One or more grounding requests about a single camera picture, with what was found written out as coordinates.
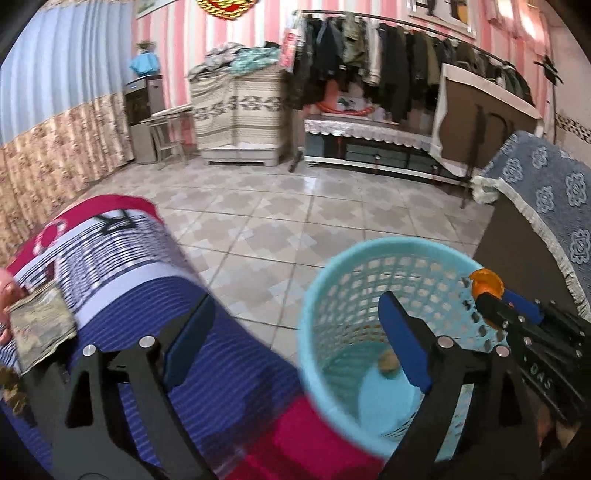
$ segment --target blue gripper pad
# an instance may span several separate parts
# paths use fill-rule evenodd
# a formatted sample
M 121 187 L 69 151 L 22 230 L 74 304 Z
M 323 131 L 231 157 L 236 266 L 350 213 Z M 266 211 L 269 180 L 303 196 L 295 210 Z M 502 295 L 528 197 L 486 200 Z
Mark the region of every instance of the blue gripper pad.
M 162 377 L 162 384 L 166 391 L 181 385 L 187 378 L 189 369 L 213 326 L 215 313 L 215 300 L 207 296 L 169 347 L 164 357 Z
M 379 298 L 378 318 L 408 381 L 423 393 L 428 392 L 433 384 L 428 372 L 428 344 L 435 339 L 429 327 L 410 317 L 391 291 Z
M 517 295 L 514 291 L 505 289 L 502 300 L 506 304 L 512 303 L 517 313 L 523 315 L 532 325 L 539 325 L 544 319 L 540 308 L 535 303 Z

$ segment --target wall picture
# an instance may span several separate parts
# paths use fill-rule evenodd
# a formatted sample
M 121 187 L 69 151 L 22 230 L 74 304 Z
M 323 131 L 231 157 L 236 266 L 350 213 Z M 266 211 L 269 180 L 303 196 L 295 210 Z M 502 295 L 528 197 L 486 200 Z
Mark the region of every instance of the wall picture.
M 154 10 L 163 7 L 164 5 L 171 4 L 176 0 L 138 0 L 138 9 L 135 18 L 141 18 L 144 15 L 152 13 Z

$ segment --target metal bolt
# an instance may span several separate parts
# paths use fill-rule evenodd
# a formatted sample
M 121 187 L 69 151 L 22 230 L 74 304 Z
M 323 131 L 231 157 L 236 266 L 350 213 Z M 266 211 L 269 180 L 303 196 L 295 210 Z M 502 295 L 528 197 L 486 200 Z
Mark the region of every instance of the metal bolt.
M 510 353 L 511 351 L 505 345 L 499 345 L 496 348 L 496 354 L 498 356 L 506 357 L 509 356 Z
M 153 344 L 156 343 L 156 339 L 151 335 L 146 335 L 139 339 L 139 346 L 141 348 L 150 348 Z
M 439 337 L 437 339 L 437 343 L 442 348 L 451 348 L 453 346 L 453 340 L 446 336 Z
M 95 354 L 95 352 L 96 352 L 96 347 L 94 345 L 86 345 L 82 349 L 82 355 L 84 355 L 84 356 L 92 356 Z

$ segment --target tiled floor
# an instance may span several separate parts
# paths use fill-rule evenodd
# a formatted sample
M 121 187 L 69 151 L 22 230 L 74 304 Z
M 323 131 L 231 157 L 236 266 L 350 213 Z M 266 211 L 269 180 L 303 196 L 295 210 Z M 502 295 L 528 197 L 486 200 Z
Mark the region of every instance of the tiled floor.
M 86 196 L 144 196 L 219 300 L 253 335 L 297 363 L 307 287 L 334 255 L 391 235 L 433 239 L 473 255 L 492 207 L 430 184 L 287 165 L 133 165 Z

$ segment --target rod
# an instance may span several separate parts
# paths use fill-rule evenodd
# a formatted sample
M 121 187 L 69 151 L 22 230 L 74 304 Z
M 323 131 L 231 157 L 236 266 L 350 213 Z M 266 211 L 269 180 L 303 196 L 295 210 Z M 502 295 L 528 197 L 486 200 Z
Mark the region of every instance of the rod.
M 325 15 L 339 15 L 339 16 L 349 13 L 349 12 L 343 12 L 340 10 L 300 10 L 300 11 L 303 14 L 325 14 Z M 413 27 L 413 28 L 418 28 L 419 30 L 431 32 L 435 35 L 450 38 L 452 40 L 464 41 L 459 37 L 455 37 L 455 36 L 447 34 L 447 33 L 439 32 L 439 31 L 435 30 L 434 28 L 423 27 L 422 25 L 417 25 L 415 23 L 407 22 L 405 20 L 398 20 L 396 18 L 390 18 L 390 17 L 382 17 L 381 15 L 374 15 L 374 14 L 360 14 L 360 13 L 356 13 L 356 12 L 351 12 L 351 13 L 353 15 L 355 15 L 356 17 L 374 18 L 376 20 L 381 20 L 383 22 L 397 23 L 399 25 L 404 25 L 406 27 Z M 480 47 L 477 47 L 475 45 L 472 45 L 472 47 L 475 48 L 476 50 L 482 52 L 483 54 L 488 55 L 490 58 L 495 59 L 496 61 L 500 62 L 501 64 L 505 63 L 505 60 L 501 60 L 496 55 L 493 55 L 492 53 L 490 53 L 486 50 L 482 50 Z

